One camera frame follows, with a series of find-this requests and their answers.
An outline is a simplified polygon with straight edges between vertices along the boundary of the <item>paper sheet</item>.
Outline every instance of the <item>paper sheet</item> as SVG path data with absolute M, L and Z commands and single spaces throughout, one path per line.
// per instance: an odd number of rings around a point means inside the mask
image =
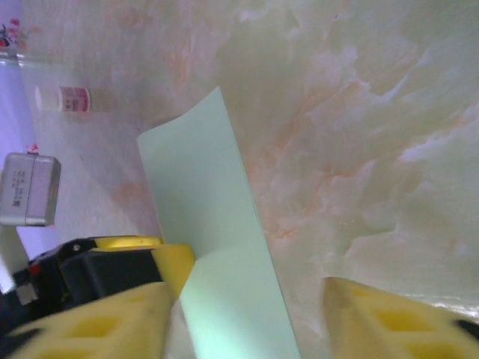
M 198 358 L 300 358 L 219 88 L 138 138 L 167 243 L 197 262 L 180 300 Z

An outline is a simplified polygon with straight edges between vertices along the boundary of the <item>marble surface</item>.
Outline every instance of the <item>marble surface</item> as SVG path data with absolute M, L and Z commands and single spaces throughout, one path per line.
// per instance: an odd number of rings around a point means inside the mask
M 30 98 L 64 163 L 62 239 L 159 234 L 135 137 L 220 85 L 304 358 L 329 357 L 328 275 L 477 316 L 478 17 L 472 0 L 24 0 L 27 92 L 112 101 Z

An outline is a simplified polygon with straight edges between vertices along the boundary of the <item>gray box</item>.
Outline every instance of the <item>gray box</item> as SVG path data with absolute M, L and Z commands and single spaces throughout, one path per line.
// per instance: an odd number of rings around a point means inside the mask
M 0 181 L 0 224 L 53 224 L 60 173 L 60 162 L 54 157 L 9 153 Z

